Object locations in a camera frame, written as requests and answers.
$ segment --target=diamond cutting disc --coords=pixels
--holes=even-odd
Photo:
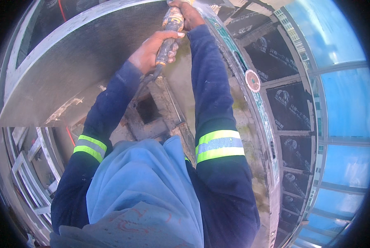
[[[246,83],[254,93],[257,93],[261,89],[261,81],[259,80],[257,73],[252,70],[246,71]]]

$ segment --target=hand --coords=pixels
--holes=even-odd
[[[168,38],[183,38],[184,36],[185,34],[182,32],[157,31],[142,43],[141,47],[128,58],[128,61],[145,75],[155,67],[156,55],[163,41]],[[177,49],[178,44],[174,42],[171,51],[168,52],[168,63],[175,61]]]
[[[200,13],[187,2],[171,0],[171,2],[167,2],[167,4],[171,7],[178,7],[181,9],[182,15],[185,18],[184,30],[186,31],[190,31],[195,27],[206,23]]]

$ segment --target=reflective cuff band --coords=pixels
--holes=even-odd
[[[77,151],[87,152],[101,163],[104,159],[106,149],[106,145],[101,141],[85,135],[80,135],[73,153]]]
[[[240,134],[233,130],[210,132],[200,138],[196,147],[197,163],[233,155],[244,155]]]

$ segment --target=grinder handle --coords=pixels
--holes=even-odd
[[[169,8],[164,17],[163,26],[165,26],[164,30],[173,30],[175,32],[182,31],[184,27],[184,17],[178,7]],[[168,38],[163,41],[158,55],[156,56],[156,65],[165,66],[168,63],[168,52],[171,50],[174,42],[174,38]]]

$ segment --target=blue glass window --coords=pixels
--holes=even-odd
[[[299,237],[301,237],[301,236],[312,238],[312,239],[318,241],[319,243],[323,243],[323,244],[328,244],[332,239],[329,236],[325,236],[325,235],[322,235],[320,233],[316,233],[316,232],[313,232],[313,231],[310,231],[310,230],[307,230],[307,229],[302,229],[301,230],[301,232],[299,233]]]
[[[363,195],[346,194],[321,188],[314,208],[341,216],[353,217],[363,198]]]
[[[299,244],[299,245],[301,245],[303,247],[308,247],[308,248],[321,248],[321,246],[319,246],[319,245],[312,244],[312,243],[307,242],[307,241],[305,241],[303,239],[300,239],[300,238],[297,238],[295,240],[295,244]]]
[[[365,60],[353,29],[332,0],[295,0],[285,7],[309,43],[318,67]]]
[[[370,147],[328,145],[323,182],[367,188]]]
[[[308,226],[312,226],[321,230],[332,231],[339,233],[347,225],[346,221],[325,218],[311,213],[307,219],[309,221]]]
[[[329,136],[370,137],[368,68],[321,75],[328,110]]]

